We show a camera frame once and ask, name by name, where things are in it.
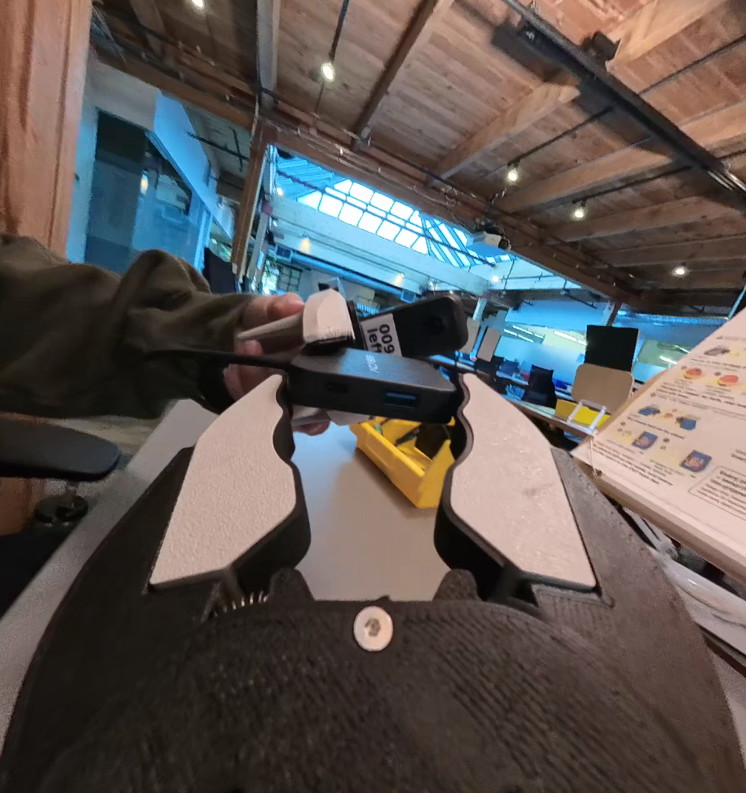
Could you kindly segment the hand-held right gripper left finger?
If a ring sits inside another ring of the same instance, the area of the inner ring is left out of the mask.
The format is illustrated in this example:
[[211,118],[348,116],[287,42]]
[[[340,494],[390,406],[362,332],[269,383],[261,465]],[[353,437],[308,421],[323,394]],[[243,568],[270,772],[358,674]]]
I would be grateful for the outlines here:
[[220,414],[196,442],[152,567],[155,589],[218,580],[269,589],[310,543],[309,518],[285,404],[272,375]]

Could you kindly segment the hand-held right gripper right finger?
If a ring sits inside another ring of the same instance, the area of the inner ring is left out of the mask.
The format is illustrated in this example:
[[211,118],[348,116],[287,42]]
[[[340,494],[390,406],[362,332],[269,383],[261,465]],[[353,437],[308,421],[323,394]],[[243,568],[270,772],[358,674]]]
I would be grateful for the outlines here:
[[596,576],[566,494],[556,449],[514,404],[474,375],[459,382],[460,451],[444,478],[434,544],[479,590],[517,582],[595,590]]

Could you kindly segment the black USB hub with cable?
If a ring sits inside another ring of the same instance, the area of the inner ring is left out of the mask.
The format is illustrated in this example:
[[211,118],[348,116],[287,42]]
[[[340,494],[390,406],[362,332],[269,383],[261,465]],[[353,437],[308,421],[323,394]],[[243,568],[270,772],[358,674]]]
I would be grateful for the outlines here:
[[188,359],[214,368],[236,364],[282,371],[292,407],[325,412],[447,423],[463,401],[459,386],[430,363],[350,347],[290,356],[171,348],[151,351],[146,357]]

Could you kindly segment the person's left forearm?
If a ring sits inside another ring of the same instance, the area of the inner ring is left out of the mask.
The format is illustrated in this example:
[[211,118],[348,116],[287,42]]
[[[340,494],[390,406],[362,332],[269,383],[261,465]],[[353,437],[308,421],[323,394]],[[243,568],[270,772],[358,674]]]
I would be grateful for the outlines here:
[[0,412],[154,419],[172,401],[231,403],[223,372],[166,349],[230,351],[252,298],[209,291],[153,250],[120,275],[0,234]]

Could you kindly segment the grey desk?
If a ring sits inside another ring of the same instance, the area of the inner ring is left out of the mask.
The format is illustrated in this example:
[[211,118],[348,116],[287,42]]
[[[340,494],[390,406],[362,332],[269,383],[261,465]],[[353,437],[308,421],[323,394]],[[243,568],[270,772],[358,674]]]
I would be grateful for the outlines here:
[[[0,620],[0,755],[34,651],[77,574],[155,476],[212,420],[195,403],[179,402],[128,467],[95,491],[86,517]],[[299,570],[315,595],[400,600],[424,599],[436,590],[446,566],[433,549],[434,512],[408,506],[352,450],[350,431],[331,428],[316,439],[298,438],[295,464],[311,532]]]

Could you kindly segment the person's left hand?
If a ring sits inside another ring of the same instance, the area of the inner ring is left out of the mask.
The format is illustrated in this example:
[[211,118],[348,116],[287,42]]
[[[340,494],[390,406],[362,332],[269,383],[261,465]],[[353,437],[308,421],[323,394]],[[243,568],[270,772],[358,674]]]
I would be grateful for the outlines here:
[[[303,308],[304,301],[291,292],[274,297],[254,297],[246,304],[239,332],[233,340],[233,352],[252,357],[292,354],[300,344],[299,327]],[[266,328],[270,323],[290,321],[291,318],[295,319],[292,326],[285,328],[279,335],[260,335],[257,332],[260,327]],[[247,392],[276,373],[277,369],[232,364],[224,372],[224,383],[229,396],[239,401]]]

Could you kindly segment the yellow plastic bin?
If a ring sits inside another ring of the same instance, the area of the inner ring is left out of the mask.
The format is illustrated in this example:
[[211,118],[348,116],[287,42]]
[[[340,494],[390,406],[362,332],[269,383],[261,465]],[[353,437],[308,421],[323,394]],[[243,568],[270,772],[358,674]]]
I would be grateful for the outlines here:
[[350,429],[356,448],[387,477],[415,507],[437,508],[444,479],[454,460],[449,424],[372,419]]

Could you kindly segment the skylight window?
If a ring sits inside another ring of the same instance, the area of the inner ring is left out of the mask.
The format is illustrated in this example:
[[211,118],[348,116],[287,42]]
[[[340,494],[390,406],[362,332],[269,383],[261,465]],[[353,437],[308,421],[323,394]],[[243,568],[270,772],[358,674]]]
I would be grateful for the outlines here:
[[470,270],[477,264],[493,265],[505,258],[473,252],[468,245],[470,235],[461,228],[424,216],[411,204],[351,179],[336,180],[322,187],[308,186],[295,179],[285,183],[282,194],[298,203],[455,268]]

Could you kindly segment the tan board on clear stand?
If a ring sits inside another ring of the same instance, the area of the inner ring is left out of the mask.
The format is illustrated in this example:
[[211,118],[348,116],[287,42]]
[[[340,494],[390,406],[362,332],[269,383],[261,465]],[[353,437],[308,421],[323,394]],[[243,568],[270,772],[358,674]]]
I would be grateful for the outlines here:
[[572,385],[575,406],[567,420],[597,431],[628,401],[634,384],[630,372],[582,363]]

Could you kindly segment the black monitor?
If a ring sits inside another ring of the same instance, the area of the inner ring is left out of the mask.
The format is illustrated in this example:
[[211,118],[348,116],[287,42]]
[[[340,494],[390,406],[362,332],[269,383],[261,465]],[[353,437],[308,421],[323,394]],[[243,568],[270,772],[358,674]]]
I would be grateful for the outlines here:
[[589,324],[586,328],[584,362],[630,373],[634,365],[638,339],[637,328]]

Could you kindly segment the instruction sheet board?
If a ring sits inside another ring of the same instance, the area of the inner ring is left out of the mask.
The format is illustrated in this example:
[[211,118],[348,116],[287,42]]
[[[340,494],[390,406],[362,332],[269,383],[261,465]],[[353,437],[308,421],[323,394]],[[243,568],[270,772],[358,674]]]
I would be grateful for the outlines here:
[[573,456],[614,499],[746,585],[746,308]]

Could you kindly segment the wooden pillar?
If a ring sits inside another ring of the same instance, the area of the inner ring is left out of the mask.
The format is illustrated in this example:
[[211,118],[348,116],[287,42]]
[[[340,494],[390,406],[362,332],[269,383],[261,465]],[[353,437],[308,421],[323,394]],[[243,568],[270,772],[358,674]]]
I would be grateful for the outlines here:
[[92,3],[0,1],[0,232],[64,254]]

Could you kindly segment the black ceiling rail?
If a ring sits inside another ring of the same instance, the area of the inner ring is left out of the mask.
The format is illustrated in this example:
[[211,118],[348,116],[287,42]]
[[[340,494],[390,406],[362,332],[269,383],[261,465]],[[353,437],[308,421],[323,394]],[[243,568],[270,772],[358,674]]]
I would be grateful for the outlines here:
[[606,122],[613,130],[621,122],[622,130],[642,132],[615,152],[504,193],[498,203],[504,212],[551,206],[640,174],[685,168],[704,178],[715,197],[746,213],[746,183],[717,157],[746,140],[746,97],[725,104],[726,90],[716,81],[725,76],[725,69],[699,59],[641,92],[622,79],[634,60],[673,40],[725,2],[654,2],[612,35],[596,32],[581,45],[536,12],[516,2],[511,5],[520,16],[514,35],[558,72],[542,83],[542,97],[529,95],[534,104],[523,101],[513,107],[525,111],[520,119],[526,126],[580,102],[594,110],[589,117],[593,122]]

